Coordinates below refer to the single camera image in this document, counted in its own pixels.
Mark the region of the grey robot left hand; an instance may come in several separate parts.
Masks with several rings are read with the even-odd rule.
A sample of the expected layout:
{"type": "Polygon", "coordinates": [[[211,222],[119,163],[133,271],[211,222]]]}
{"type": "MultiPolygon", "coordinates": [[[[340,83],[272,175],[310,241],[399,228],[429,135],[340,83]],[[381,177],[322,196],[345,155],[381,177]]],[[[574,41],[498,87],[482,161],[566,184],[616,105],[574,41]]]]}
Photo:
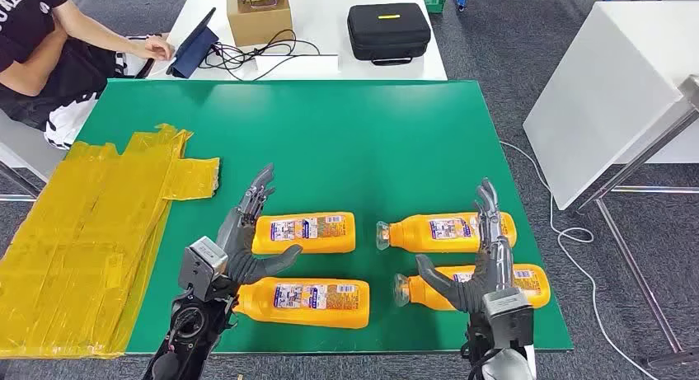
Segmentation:
{"type": "Polygon", "coordinates": [[[270,186],[273,179],[274,165],[270,163],[256,174],[218,230],[216,244],[228,256],[225,275],[236,284],[248,285],[273,277],[291,267],[303,251],[300,245],[293,244],[268,258],[260,259],[252,254],[257,221],[266,200],[274,193],[270,186]]]}

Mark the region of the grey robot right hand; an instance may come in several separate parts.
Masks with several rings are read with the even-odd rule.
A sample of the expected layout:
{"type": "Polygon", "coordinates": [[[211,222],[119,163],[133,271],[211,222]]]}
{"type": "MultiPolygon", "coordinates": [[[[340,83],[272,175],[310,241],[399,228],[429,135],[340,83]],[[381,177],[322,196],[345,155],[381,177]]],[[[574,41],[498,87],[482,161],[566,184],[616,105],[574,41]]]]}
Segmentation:
{"type": "Polygon", "coordinates": [[[427,285],[456,310],[469,314],[484,310],[484,295],[513,286],[512,251],[508,238],[502,233],[495,187],[485,177],[476,187],[476,194],[480,198],[476,201],[480,245],[471,279],[457,282],[438,272],[428,256],[419,254],[415,257],[420,277],[427,285]]]}

